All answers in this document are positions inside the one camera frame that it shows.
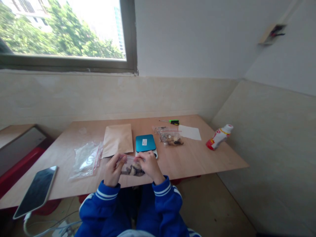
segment plastic zip bag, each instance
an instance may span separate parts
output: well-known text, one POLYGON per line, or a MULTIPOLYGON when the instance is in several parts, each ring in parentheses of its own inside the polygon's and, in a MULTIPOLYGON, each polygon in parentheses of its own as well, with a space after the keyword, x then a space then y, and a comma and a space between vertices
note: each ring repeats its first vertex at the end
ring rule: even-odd
POLYGON ((88 142, 84 146, 75 149, 75 152, 75 164, 69 179, 79 179, 94 175, 96 168, 100 165, 102 142, 100 144, 88 142))
POLYGON ((184 142, 181 140, 181 131, 172 130, 161 130, 159 131, 159 137, 161 141, 166 145, 183 145, 184 142))
MULTIPOLYGON (((120 156, 117 161, 117 166, 124 156, 120 156)), ((122 167, 121 174, 133 175, 133 176, 143 176, 145 172, 142 170, 141 164, 134 161, 135 156, 126 155, 125 164, 122 167)))
POLYGON ((162 131, 178 131, 177 127, 166 127, 166 126, 151 126, 151 128, 153 129, 153 131, 156 134, 159 134, 159 142, 161 142, 161 132, 162 131))

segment white paper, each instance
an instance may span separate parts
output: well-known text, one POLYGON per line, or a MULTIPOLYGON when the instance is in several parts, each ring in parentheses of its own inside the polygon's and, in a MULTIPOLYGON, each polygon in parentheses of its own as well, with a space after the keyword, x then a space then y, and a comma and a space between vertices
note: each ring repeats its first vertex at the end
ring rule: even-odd
POLYGON ((193 128, 193 127, 187 127, 183 125, 179 125, 179 132, 181 136, 191 138, 194 140, 199 140, 201 141, 201 135, 200 131, 198 128, 193 128))

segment floor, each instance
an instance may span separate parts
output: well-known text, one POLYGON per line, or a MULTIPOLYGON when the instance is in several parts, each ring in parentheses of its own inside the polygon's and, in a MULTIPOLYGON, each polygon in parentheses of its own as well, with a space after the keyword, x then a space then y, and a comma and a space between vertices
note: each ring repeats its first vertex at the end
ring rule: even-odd
MULTIPOLYGON (((183 180, 177 185, 183 198, 180 211, 188 227, 203 237, 255 236, 256 231, 235 202, 217 174, 203 175, 200 178, 183 180)), ((74 211, 78 211, 78 197, 63 199, 58 208, 49 216, 32 216, 28 225, 35 222, 60 220, 74 211)), ((79 221, 78 212, 67 218, 68 222, 79 221)), ((38 223, 28 227, 31 234, 38 234, 54 223, 38 223)), ((24 237, 23 218, 15 223, 11 237, 24 237)))

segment screwdriver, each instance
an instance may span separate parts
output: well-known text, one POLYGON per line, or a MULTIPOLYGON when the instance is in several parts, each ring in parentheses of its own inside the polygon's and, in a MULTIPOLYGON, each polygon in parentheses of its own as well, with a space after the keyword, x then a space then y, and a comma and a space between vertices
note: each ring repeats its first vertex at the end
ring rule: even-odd
POLYGON ((169 120, 169 121, 165 121, 165 120, 159 120, 159 121, 162 121, 162 122, 167 122, 167 123, 171 123, 171 124, 174 124, 174 125, 178 125, 179 126, 179 120, 169 120))

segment plastic bottle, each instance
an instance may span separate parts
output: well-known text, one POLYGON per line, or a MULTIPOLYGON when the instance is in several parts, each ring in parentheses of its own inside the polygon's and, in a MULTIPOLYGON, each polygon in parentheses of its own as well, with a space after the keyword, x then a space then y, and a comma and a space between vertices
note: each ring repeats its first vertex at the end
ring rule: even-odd
POLYGON ((226 124, 224 127, 217 129, 214 136, 207 141, 206 146, 211 150, 216 150, 221 142, 227 140, 230 136, 230 132, 234 127, 230 124, 226 124))

